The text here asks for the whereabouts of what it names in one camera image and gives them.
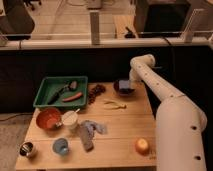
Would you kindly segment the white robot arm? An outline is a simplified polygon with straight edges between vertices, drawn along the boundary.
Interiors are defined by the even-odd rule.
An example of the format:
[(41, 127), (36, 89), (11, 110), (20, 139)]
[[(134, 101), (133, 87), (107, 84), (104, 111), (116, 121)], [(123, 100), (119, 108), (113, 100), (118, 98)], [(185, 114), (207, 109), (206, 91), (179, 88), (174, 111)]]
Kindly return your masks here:
[(143, 81), (161, 101), (156, 112), (156, 171), (207, 171), (202, 132), (206, 114), (155, 73), (152, 54), (130, 60), (131, 81)]

